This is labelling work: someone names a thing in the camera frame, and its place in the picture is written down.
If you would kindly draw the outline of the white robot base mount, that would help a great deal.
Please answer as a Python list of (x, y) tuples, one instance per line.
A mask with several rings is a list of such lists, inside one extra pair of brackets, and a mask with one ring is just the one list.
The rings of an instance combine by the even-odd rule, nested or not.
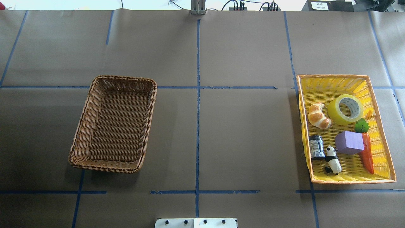
[(161, 218), (155, 228), (237, 228), (234, 218)]

